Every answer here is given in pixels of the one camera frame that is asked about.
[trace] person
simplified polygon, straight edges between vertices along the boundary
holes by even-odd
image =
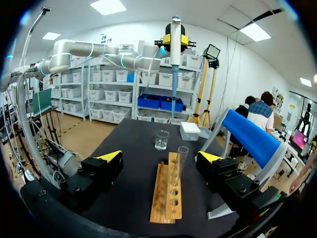
[[[249,114],[249,107],[252,103],[256,102],[255,97],[248,96],[246,100],[244,101],[245,104],[240,105],[235,111],[239,113],[240,115],[244,116],[245,118],[248,118]],[[248,152],[246,150],[242,150],[242,144],[234,137],[232,134],[230,136],[230,141],[237,145],[237,147],[232,147],[229,153],[230,157],[238,157],[238,156],[244,156]]]
[[[257,101],[249,107],[248,119],[254,124],[271,134],[274,124],[274,113],[270,107],[273,105],[273,95],[264,92],[261,100]]]
[[[313,138],[312,140],[312,153],[308,158],[308,161],[305,165],[305,167],[302,169],[301,173],[298,175],[298,177],[292,182],[292,185],[289,188],[289,193],[291,194],[292,192],[294,192],[300,185],[300,182],[302,180],[302,177],[305,175],[305,173],[307,172],[307,170],[309,168],[312,168],[313,170],[315,170],[317,168],[317,154],[316,154],[316,150],[317,150],[317,135]]]

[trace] computer monitor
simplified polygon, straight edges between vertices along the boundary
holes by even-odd
[[[291,142],[291,145],[293,145],[293,147],[297,150],[300,149],[300,151],[302,152],[306,143],[307,143],[307,137],[303,133],[301,133],[299,130],[296,130],[293,140]]]

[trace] blue cushion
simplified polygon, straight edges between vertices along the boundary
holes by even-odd
[[[280,145],[273,136],[232,109],[222,125],[238,139],[262,169]]]

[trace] ceiling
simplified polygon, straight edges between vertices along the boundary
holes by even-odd
[[[313,58],[294,23],[285,12],[273,14],[257,21],[272,38],[254,42],[244,34],[235,32],[252,19],[265,12],[270,13],[280,6],[275,0],[121,0],[127,11],[102,16],[90,4],[96,0],[44,0],[35,8],[29,23],[21,30],[15,52],[22,52],[28,30],[40,13],[42,6],[51,7],[41,23],[36,27],[28,51],[48,51],[54,41],[42,40],[47,32],[60,33],[58,39],[71,38],[90,29],[137,21],[169,21],[171,16],[179,15],[182,23],[191,24],[228,36],[260,55],[273,66],[291,85],[317,92],[300,83],[299,78],[310,79],[317,73]]]

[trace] black table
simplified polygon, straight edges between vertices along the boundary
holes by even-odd
[[[170,133],[165,151],[154,147],[155,132],[160,129]],[[205,141],[202,138],[183,141],[176,125],[125,119],[92,154],[100,156],[122,150],[124,168],[110,191],[101,194],[91,208],[81,215],[107,228],[143,236],[212,238],[229,231],[238,218],[236,213],[207,219],[207,212],[224,201],[217,193],[210,192],[196,169],[194,157]],[[189,148],[181,175],[182,219],[176,220],[176,224],[150,223],[158,164],[162,160],[167,164],[168,153],[177,152],[181,145]],[[220,155],[221,147],[216,140],[207,152]]]

